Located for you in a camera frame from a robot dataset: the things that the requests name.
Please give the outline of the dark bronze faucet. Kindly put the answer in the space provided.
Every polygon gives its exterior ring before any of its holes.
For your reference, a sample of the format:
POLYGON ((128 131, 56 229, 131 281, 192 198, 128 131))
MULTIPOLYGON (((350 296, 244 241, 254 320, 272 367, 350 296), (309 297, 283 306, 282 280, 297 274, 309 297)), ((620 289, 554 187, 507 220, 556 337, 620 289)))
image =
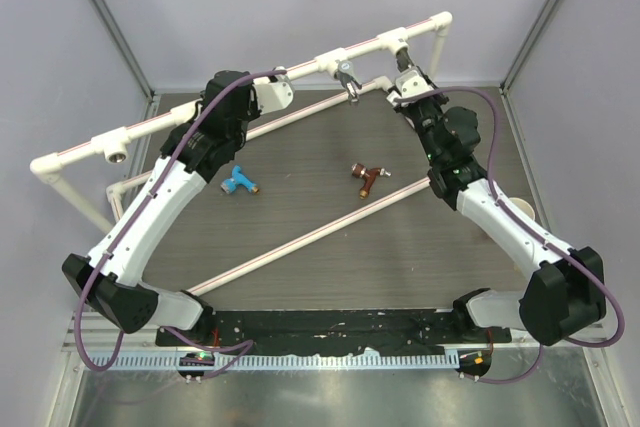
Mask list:
POLYGON ((410 70, 415 66, 407 48, 398 50, 395 54, 395 59, 397 69, 400 73, 410 70))

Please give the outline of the white PVC pipe frame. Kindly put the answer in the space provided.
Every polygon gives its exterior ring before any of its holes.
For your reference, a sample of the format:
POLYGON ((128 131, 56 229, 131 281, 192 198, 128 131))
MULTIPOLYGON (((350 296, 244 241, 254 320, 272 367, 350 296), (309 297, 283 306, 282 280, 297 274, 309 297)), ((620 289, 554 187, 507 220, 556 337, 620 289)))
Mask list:
POLYGON ((142 282, 149 257, 178 214, 250 139, 249 123, 291 105, 293 81, 329 74, 344 90, 329 99, 331 105, 355 104, 360 95, 375 89, 391 90, 394 99, 404 92, 428 92, 428 78, 437 69, 452 22, 452 14, 444 11, 293 67, 254 74, 222 71, 208 82, 199 100, 34 159, 31 172, 105 235, 89 254, 64 261, 69 283, 78 293, 156 298, 159 289, 142 282), (62 175, 65 167, 91 156, 120 163, 130 143, 164 129, 170 134, 154 170, 131 179, 131 185, 143 189, 129 209, 114 210, 115 221, 98 213, 62 175))

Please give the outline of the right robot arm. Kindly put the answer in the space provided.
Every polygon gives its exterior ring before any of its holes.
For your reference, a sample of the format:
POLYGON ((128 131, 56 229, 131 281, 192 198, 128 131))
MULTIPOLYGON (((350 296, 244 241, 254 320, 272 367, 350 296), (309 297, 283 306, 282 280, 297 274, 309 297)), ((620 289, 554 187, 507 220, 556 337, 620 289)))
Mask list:
POLYGON ((488 288, 462 298, 476 327, 528 332, 552 346, 600 321, 606 299, 602 259, 589 247, 576 249, 524 215, 488 177, 474 150, 481 141, 474 111, 444 109, 436 94, 400 100, 396 111, 410 119, 429 162, 436 196, 474 222, 514 261, 527 285, 523 291, 488 288))

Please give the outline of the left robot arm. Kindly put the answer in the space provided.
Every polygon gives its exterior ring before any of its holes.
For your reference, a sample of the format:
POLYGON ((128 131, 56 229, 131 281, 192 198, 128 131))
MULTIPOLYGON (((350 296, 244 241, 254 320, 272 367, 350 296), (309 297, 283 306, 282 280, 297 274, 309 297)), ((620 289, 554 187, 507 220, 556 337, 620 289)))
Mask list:
POLYGON ((82 300, 120 331, 147 325, 192 329, 206 307, 191 294, 143 282, 144 270, 182 210, 234 159, 259 117, 248 72, 221 71, 197 101, 199 116, 169 133, 151 177, 112 230, 86 255, 70 254, 62 272, 82 300))

